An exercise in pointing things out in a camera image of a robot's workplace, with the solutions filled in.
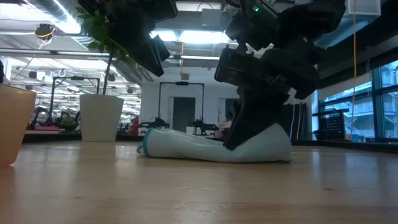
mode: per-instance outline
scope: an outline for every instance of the window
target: window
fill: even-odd
[[[383,94],[384,137],[398,138],[398,92]]]
[[[398,61],[371,71],[372,81],[329,96],[320,102],[320,111],[348,109],[344,113],[345,133],[376,142],[398,142]]]
[[[387,65],[383,65],[380,69],[381,69],[380,73],[381,73],[383,88],[398,84],[397,81],[398,61],[388,63]]]
[[[363,83],[362,85],[358,85],[355,88],[355,94],[367,93],[367,92],[370,93],[371,90],[372,90],[372,82],[367,82],[367,83]],[[344,98],[347,96],[352,96],[353,93],[354,93],[354,88],[350,88],[349,90],[345,90],[345,91],[342,91],[341,93],[337,93],[333,96],[326,97],[324,99],[324,101],[329,102],[331,100],[337,100],[337,99],[341,99],[341,98]]]
[[[352,101],[325,106],[326,111],[349,109],[349,112],[344,113],[346,134],[351,134],[352,108]],[[374,138],[373,101],[371,97],[355,100],[353,121],[353,134]]]

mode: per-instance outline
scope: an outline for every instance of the white fabric bag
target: white fabric bag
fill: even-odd
[[[230,151],[222,142],[170,129],[150,129],[137,152],[147,157],[200,159],[215,162],[290,161],[292,146],[286,132],[273,124]]]

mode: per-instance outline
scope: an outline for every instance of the pink object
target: pink object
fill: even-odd
[[[17,159],[36,93],[0,84],[0,167]]]
[[[56,126],[49,126],[49,127],[41,127],[41,126],[35,126],[36,131],[59,131],[60,128]]]

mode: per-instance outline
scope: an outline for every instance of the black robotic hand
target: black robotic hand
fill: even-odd
[[[313,93],[319,81],[314,65],[325,53],[313,41],[334,31],[345,12],[345,0],[318,0],[281,13],[263,0],[240,0],[239,6],[226,30],[239,47],[222,51],[215,73],[215,80],[239,87],[240,105],[224,142],[230,150],[280,122],[291,88],[301,100]],[[256,58],[246,44],[274,47]]]

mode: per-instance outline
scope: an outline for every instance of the wooden table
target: wooden table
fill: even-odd
[[[398,157],[296,147],[291,164],[137,157],[137,143],[25,144],[0,223],[398,223]]]

